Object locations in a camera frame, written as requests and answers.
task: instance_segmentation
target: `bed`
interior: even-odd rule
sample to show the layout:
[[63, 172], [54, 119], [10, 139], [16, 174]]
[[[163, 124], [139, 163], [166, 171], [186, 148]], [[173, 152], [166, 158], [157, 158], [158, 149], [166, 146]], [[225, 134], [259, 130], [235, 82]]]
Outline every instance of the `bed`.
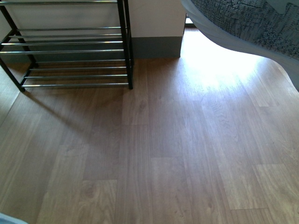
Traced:
[[282, 11], [269, 4], [270, 0], [181, 1], [194, 25], [207, 38], [227, 49], [276, 61], [299, 91], [299, 7], [296, 4], [285, 4]]

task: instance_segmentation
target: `metal shoe rack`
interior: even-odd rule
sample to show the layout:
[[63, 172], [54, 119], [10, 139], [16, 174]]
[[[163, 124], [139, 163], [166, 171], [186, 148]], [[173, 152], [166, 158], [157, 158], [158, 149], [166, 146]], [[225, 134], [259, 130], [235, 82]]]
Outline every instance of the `metal shoe rack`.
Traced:
[[[60, 5], [85, 4], [117, 5], [120, 26], [50, 29], [18, 28], [7, 10], [7, 6], [47, 7], [55, 5], [55, 7], [59, 7]], [[25, 88], [31, 87], [128, 86], [129, 89], [133, 88], [134, 59], [128, 0], [22, 2], [0, 0], [0, 10], [11, 27], [11, 31], [0, 43], [0, 65], [20, 91], [25, 91]], [[61, 35], [43, 35], [43, 33], [51, 31], [61, 32]], [[78, 35], [71, 34], [73, 31], [106, 31], [106, 33]], [[97, 47], [96, 49], [86, 49], [86, 46]], [[51, 58], [56, 56], [59, 58], [64, 54], [72, 56], [78, 54], [84, 57], [92, 53], [101, 54], [100, 59], [40, 61], [37, 57], [37, 55], [50, 55]], [[3, 60], [6, 55], [25, 55], [28, 57], [30, 65], [22, 77], [17, 78], [10, 71], [7, 63]]]

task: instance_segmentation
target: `black metal frame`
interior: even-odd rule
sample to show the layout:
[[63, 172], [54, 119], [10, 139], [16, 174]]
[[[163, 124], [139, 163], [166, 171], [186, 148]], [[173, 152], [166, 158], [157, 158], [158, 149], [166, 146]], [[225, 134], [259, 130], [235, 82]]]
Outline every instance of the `black metal frame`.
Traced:
[[[81, 5], [81, 4], [117, 4], [120, 26], [119, 27], [102, 27], [102, 28], [51, 28], [51, 29], [18, 29], [15, 22], [11, 18], [6, 5]], [[128, 86], [129, 89], [133, 89], [133, 66], [134, 66], [134, 57], [133, 57], [133, 48], [132, 48], [132, 36], [131, 36], [131, 26], [130, 26], [130, 17], [129, 17], [129, 8], [128, 0], [90, 0], [90, 1], [40, 1], [40, 2], [5, 2], [0, 0], [0, 11], [6, 18], [11, 31], [5, 36], [5, 38], [0, 42], [0, 66], [11, 78], [13, 83], [17, 86], [20, 91], [25, 91], [25, 88], [28, 87], [95, 87], [95, 86]], [[73, 30], [98, 30], [98, 29], [120, 29], [121, 33], [117, 34], [103, 34], [103, 35], [22, 35], [22, 31], [73, 31]], [[107, 36], [121, 36], [121, 41], [118, 40], [103, 40], [103, 41], [47, 41], [47, 42], [29, 42], [27, 43], [24, 39], [26, 38], [69, 38], [69, 37], [107, 37]], [[19, 42], [10, 42], [11, 39], [16, 38]], [[121, 49], [92, 49], [92, 50], [31, 50], [31, 46], [56, 46], [56, 45], [88, 45], [88, 44], [115, 44], [122, 43]], [[23, 51], [3, 51], [6, 46], [19, 46], [22, 47]], [[109, 59], [109, 60], [86, 60], [86, 61], [54, 61], [54, 62], [39, 62], [36, 60], [34, 55], [38, 54], [69, 54], [69, 53], [104, 53], [104, 52], [123, 52], [124, 59]], [[13, 73], [9, 70], [5, 62], [1, 59], [3, 55], [27, 55], [31, 61], [30, 66], [24, 73], [22, 80], [19, 82]], [[121, 63], [124, 62], [125, 66], [109, 66], [109, 67], [76, 67], [76, 68], [39, 68], [40, 64], [45, 63], [85, 63], [85, 62], [108, 62], [108, 63]], [[126, 74], [116, 74], [116, 75], [72, 75], [72, 76], [30, 76], [30, 73], [33, 71], [64, 71], [64, 70], [118, 70], [125, 69]], [[90, 84], [25, 84], [27, 80], [77, 80], [77, 79], [91, 79], [91, 78], [127, 78], [127, 82], [116, 82], [116, 83], [90, 83]]]

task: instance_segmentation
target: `wall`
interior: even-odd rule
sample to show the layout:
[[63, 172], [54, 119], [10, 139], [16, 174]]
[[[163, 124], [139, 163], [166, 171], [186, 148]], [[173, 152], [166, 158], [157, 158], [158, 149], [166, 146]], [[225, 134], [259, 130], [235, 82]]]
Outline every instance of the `wall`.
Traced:
[[[185, 22], [185, 11], [180, 0], [129, 0], [129, 7], [136, 58], [180, 56]], [[19, 28], [40, 28], [41, 24], [43, 28], [119, 25], [115, 5], [35, 6], [34, 10], [28, 6], [14, 6], [7, 9]], [[0, 24], [2, 39], [9, 27], [2, 16]]]

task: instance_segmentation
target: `floor plank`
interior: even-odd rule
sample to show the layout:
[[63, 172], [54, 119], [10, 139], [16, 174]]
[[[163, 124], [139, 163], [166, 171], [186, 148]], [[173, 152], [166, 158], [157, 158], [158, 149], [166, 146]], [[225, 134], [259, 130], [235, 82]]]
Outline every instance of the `floor plank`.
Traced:
[[76, 223], [88, 145], [61, 146], [37, 224]]
[[0, 132], [0, 210], [5, 211], [8, 215], [13, 214], [17, 217], [22, 215], [6, 208], [9, 203], [7, 198], [14, 194], [12, 191], [15, 184], [20, 184], [15, 183], [15, 179], [20, 172], [26, 152], [30, 150], [28, 146], [33, 140], [40, 120], [40, 114], [34, 114], [33, 117], [28, 115], [9, 116], [2, 124]]
[[[9, 65], [11, 72], [14, 74], [23, 74], [27, 69], [27, 66], [28, 65], [24, 63], [14, 63]], [[19, 89], [10, 80], [2, 67], [0, 67], [0, 126], [19, 93]]]
[[76, 223], [114, 224], [116, 180], [83, 181]]
[[254, 171], [277, 224], [299, 223], [299, 189], [285, 165], [255, 165]]
[[235, 224], [276, 224], [269, 209], [232, 210]]
[[149, 96], [147, 60], [139, 60], [134, 67], [134, 90], [125, 88], [122, 103], [123, 125], [149, 124]]
[[185, 101], [150, 101], [152, 157], [181, 156], [185, 142]]
[[194, 223], [183, 160], [153, 158], [152, 177], [154, 223]]
[[148, 126], [123, 126], [116, 224], [153, 224]]
[[119, 175], [123, 88], [96, 91], [85, 180], [116, 180]]
[[231, 224], [233, 222], [213, 145], [202, 119], [200, 102], [186, 104], [190, 111], [188, 138], [183, 151], [194, 223]]
[[230, 209], [267, 208], [232, 113], [221, 98], [204, 103], [203, 112]]

